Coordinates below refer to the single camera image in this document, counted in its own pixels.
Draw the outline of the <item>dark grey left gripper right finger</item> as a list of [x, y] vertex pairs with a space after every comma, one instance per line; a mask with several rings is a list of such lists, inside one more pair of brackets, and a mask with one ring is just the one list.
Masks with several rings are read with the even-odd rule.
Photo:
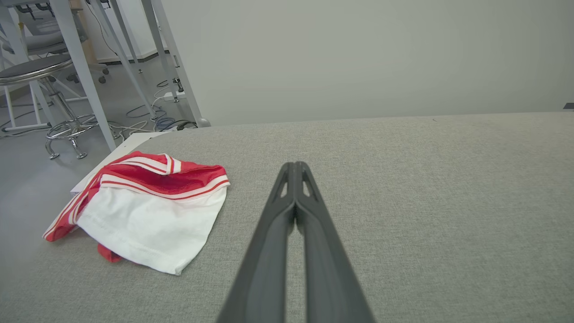
[[296, 223], [304, 237], [307, 323], [375, 323], [307, 163], [296, 162]]

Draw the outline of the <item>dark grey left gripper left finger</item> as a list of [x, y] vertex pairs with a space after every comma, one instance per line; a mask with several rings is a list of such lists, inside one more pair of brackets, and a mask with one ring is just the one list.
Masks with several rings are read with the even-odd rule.
[[294, 170], [294, 163], [285, 163], [279, 170], [217, 323], [285, 323]]

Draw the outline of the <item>red and white jersey shirt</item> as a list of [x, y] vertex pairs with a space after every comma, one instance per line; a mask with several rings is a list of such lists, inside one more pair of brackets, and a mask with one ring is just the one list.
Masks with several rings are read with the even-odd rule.
[[180, 275], [207, 242], [229, 185], [220, 165], [136, 151], [90, 176], [43, 237], [54, 242], [79, 227], [109, 262]]

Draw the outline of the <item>grey fabric sofa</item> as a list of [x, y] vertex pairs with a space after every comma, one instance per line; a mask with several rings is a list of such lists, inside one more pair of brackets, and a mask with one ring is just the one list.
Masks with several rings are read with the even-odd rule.
[[207, 127], [139, 146], [231, 186], [181, 276], [75, 231], [0, 295], [0, 323], [214, 323], [281, 166], [306, 162], [380, 323], [574, 323], [574, 113]]

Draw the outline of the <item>round grey stool chrome base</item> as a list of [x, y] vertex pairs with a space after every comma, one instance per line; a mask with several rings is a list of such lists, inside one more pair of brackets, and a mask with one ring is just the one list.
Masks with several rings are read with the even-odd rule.
[[68, 118], [61, 123], [53, 125], [47, 132], [45, 149], [47, 153], [49, 153], [49, 159], [51, 160], [59, 157], [59, 153], [56, 153], [52, 149], [52, 142], [56, 140], [69, 140], [76, 152], [76, 158], [82, 159], [86, 157], [87, 153], [82, 152], [78, 146], [78, 137], [96, 126], [103, 129], [103, 123], [96, 120], [94, 113], [77, 115], [65, 101], [61, 91], [55, 89], [49, 81], [49, 77], [56, 72], [72, 66], [73, 61], [70, 55], [59, 54], [53, 57], [45, 57], [35, 61], [17, 64], [0, 72], [0, 85], [2, 86], [39, 81], [39, 83], [46, 87], [52, 102], [60, 108], [64, 116]]

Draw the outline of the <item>grey mesh office chair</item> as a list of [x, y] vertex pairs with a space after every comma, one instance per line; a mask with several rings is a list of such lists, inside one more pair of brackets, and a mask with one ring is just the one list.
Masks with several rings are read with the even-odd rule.
[[[27, 3], [13, 6], [16, 11], [18, 22], [23, 24], [23, 27], [29, 31], [30, 35], [24, 35], [24, 49], [28, 56], [41, 57], [45, 55], [59, 55], [68, 54], [63, 35], [61, 34], [59, 24], [56, 21], [55, 14], [49, 2], [44, 3]], [[82, 21], [80, 20], [80, 12], [82, 8], [71, 8], [74, 25], [78, 31], [80, 43], [89, 40], [88, 33], [86, 32]], [[2, 49], [10, 54], [15, 54], [12, 46], [9, 45], [8, 39], [4, 30], [0, 26], [0, 44]], [[98, 82], [101, 84], [106, 83], [105, 75], [109, 74], [109, 70], [105, 64], [88, 64], [88, 68]]]

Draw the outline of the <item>white metal frame leg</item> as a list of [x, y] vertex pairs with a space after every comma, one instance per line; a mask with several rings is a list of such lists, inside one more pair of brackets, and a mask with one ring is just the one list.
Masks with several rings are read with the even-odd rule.
[[[117, 19], [117, 24], [120, 27], [119, 34], [113, 28], [113, 25], [109, 20], [109, 16], [106, 13], [106, 10], [103, 8], [104, 3], [108, 3], [112, 8], [112, 11]], [[119, 7], [117, 0], [90, 0], [90, 4], [93, 8], [93, 12], [96, 19], [99, 21], [100, 26], [106, 32], [106, 34], [109, 37], [111, 37], [112, 43], [117, 46], [115, 53], [120, 59], [120, 62], [122, 63], [123, 67], [125, 68], [128, 78], [135, 87], [139, 98], [141, 98], [145, 108], [148, 110], [150, 119], [155, 120], [157, 118], [157, 114], [155, 110], [152, 108], [152, 105], [149, 103], [149, 100], [146, 98], [145, 93], [142, 90], [139, 78], [137, 76], [137, 73], [141, 73], [141, 68], [139, 66], [137, 55], [135, 54], [135, 49], [130, 41], [129, 33], [127, 31], [121, 13], [121, 9]], [[124, 51], [123, 44], [127, 45], [133, 63], [135, 64], [136, 70], [134, 70], [131, 67], [130, 59], [127, 57]]]
[[78, 73], [80, 83], [82, 84], [92, 111], [95, 114], [95, 118], [99, 123], [100, 130], [107, 146], [112, 152], [117, 146], [115, 139], [113, 139], [112, 131], [109, 128], [109, 123], [99, 99], [94, 80], [92, 79], [92, 75], [88, 68], [88, 63], [73, 19], [69, 0], [50, 0], [50, 4], [74, 67], [76, 68], [76, 72]]
[[142, 8], [146, 20], [150, 27], [152, 39], [155, 43], [165, 77], [168, 80], [168, 88], [171, 92], [178, 92], [178, 87], [174, 85], [181, 84], [183, 92], [186, 94], [186, 100], [191, 111], [193, 121], [198, 127], [209, 127], [211, 123], [201, 114], [195, 95], [184, 68], [184, 59], [180, 55], [178, 46], [174, 38], [175, 22], [170, 22], [166, 10], [161, 0], [141, 0]]
[[[17, 21], [14, 20], [7, 6], [0, 4], [0, 26], [4, 32], [4, 36], [0, 37], [2, 41], [9, 43], [12, 50], [14, 50], [14, 55], [16, 56], [16, 62], [18, 64], [30, 61], [27, 55], [27, 49], [25, 49], [25, 32], [21, 30], [17, 25]], [[9, 86], [3, 86], [3, 90], [6, 97], [6, 104], [10, 117], [10, 125], [8, 131], [18, 131], [18, 130], [37, 130], [42, 127], [53, 126], [56, 124], [56, 120], [49, 108], [48, 102], [43, 94], [42, 88], [37, 80], [29, 82], [30, 93], [33, 100], [33, 107], [35, 113], [35, 125], [30, 126], [17, 126], [16, 116], [13, 113], [12, 98], [10, 95]]]

